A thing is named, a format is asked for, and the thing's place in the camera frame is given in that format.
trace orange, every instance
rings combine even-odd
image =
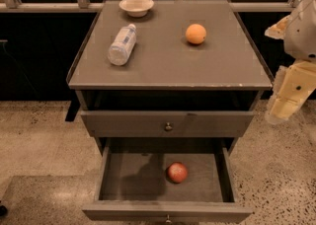
[[[193,44],[201,44],[206,37],[206,29],[200,24],[192,24],[188,26],[186,31],[186,39]]]

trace drawer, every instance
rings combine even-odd
[[[95,200],[83,211],[92,220],[241,222],[253,211],[237,202],[219,140],[108,138]],[[166,178],[173,162],[189,171],[180,184]]]
[[[252,112],[83,111],[94,137],[240,137]]]

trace open drawer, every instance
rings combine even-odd
[[[224,141],[219,138],[109,138],[92,204],[93,220],[241,222]],[[188,177],[171,183],[166,169],[184,163]]]

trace drawer knob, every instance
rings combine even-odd
[[[172,129],[174,129],[173,128],[173,124],[172,123],[170,123],[170,122],[166,122],[166,124],[165,124],[165,131],[171,131]]]
[[[169,218],[169,214],[167,215],[166,224],[172,224],[172,221],[171,221],[170,218]]]

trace plastic bottle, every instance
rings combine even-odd
[[[108,52],[108,59],[114,65],[125,65],[128,62],[130,53],[136,43],[136,26],[129,24],[122,27],[111,44]]]

